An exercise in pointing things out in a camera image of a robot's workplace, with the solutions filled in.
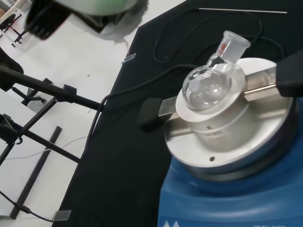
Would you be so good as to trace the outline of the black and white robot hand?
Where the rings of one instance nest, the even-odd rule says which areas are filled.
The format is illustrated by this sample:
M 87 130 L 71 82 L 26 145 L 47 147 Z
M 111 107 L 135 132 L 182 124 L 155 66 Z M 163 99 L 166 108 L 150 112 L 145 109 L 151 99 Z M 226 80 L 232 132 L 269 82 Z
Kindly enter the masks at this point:
M 147 9 L 146 0 L 35 0 L 25 29 L 46 40 L 70 18 L 85 32 L 120 43 L 139 26 Z

